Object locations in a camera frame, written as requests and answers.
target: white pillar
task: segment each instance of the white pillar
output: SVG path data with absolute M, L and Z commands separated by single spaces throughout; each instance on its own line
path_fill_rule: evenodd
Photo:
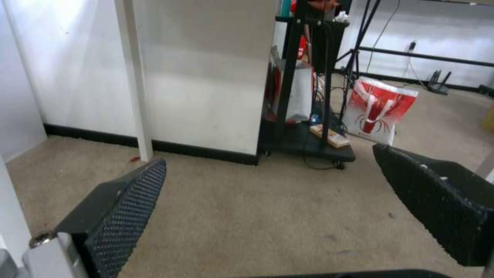
M 135 130 L 139 141 L 139 152 L 142 161 L 153 157 L 151 134 L 146 113 L 144 72 L 137 39 L 134 7 L 132 0 L 115 0 L 117 18 L 120 27 L 123 55 L 127 67 L 130 87 L 130 101 L 134 114 Z
M 26 219 L 15 194 L 5 163 L 0 156 L 0 249 L 6 249 L 18 267 L 31 239 Z

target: shelf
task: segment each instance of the shelf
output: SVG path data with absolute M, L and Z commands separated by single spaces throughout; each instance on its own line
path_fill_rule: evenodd
M 287 124 L 281 141 L 274 139 L 275 125 L 276 123 L 265 120 L 261 122 L 259 148 L 263 152 L 277 151 L 296 155 L 305 154 L 308 157 L 318 157 L 333 162 L 355 161 L 355 154 L 351 146 L 337 149 L 327 143 L 323 143 L 320 138 L 309 132 L 310 125 L 307 122 Z

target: black cable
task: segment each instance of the black cable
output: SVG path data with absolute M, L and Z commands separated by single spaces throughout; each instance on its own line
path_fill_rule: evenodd
M 306 134 L 305 140 L 304 140 L 304 148 L 303 148 L 303 151 L 302 151 L 302 156 L 304 157 L 304 163 L 305 163 L 305 165 L 307 167 L 309 167 L 310 169 L 312 169 L 312 170 L 318 170 L 318 171 L 326 171 L 326 170 L 331 170 L 331 169 L 336 168 L 334 165 L 329 166 L 329 167 L 319 168 L 319 167 L 314 167 L 314 166 L 312 166 L 312 165 L 309 164 L 309 162 L 307 161 L 307 154 L 305 152 L 305 147 L 307 145 L 307 140 L 309 139 L 309 136 L 310 136 L 310 127 L 307 130 L 307 134 Z
M 381 34 L 379 34 L 379 37 L 377 37 L 377 40 L 375 41 L 374 46 L 372 47 L 372 51 L 370 52 L 369 64 L 367 65 L 367 70 L 366 70 L 367 73 L 369 73 L 369 68 L 371 67 L 372 57 L 374 56 L 374 49 L 375 49 L 377 43 L 379 42 L 379 40 L 381 39 L 382 34 L 384 34 L 384 32 L 386 31 L 386 28 L 388 27 L 388 24 L 391 22 L 391 19 L 393 19 L 393 17 L 395 16 L 396 12 L 400 8 L 400 4 L 401 4 L 401 0 L 398 0 L 398 5 L 396 6 L 395 11 L 389 17 L 388 21 L 386 22 L 386 24 L 384 25 L 384 28 L 381 31 Z

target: black textured gripper pad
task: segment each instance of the black textured gripper pad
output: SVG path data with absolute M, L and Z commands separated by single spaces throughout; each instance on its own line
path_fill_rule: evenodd
M 494 185 L 461 165 L 377 144 L 374 156 L 393 190 L 464 266 L 485 266 L 494 241 Z
M 99 185 L 57 227 L 72 235 L 90 277 L 117 277 L 155 208 L 166 176 L 156 160 Z

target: electrical cable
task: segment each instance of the electrical cable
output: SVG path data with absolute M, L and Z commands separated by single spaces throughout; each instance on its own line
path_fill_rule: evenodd
M 424 83 L 420 80 L 420 78 L 418 77 L 417 73 L 415 72 L 415 69 L 413 68 L 413 65 L 412 65 L 412 60 L 410 59 L 408 61 L 409 65 L 410 65 L 410 68 L 412 69 L 412 72 L 413 72 L 413 75 L 415 75 L 415 78 L 417 79 L 417 81 L 420 83 L 420 85 L 422 85 L 422 87 L 425 89 L 425 90 L 429 90 L 427 88 L 426 85 L 424 85 Z
M 377 43 L 379 42 L 379 40 L 381 39 L 382 34 L 384 34 L 384 32 L 386 31 L 388 24 L 391 22 L 391 20 L 395 16 L 396 12 L 398 11 L 398 9 L 400 9 L 400 5 L 401 5 L 401 0 L 398 0 L 398 5 L 396 6 L 395 11 L 389 17 L 388 21 L 386 22 L 386 24 L 384 25 L 384 28 L 381 31 L 381 34 L 379 34 L 379 37 L 377 37 L 377 40 L 375 41 L 374 46 L 372 47 L 372 51 L 370 52 L 369 64 L 367 65 L 367 70 L 366 70 L 367 73 L 369 73 L 369 68 L 371 67 L 372 57 L 374 56 L 374 49 L 377 46 Z

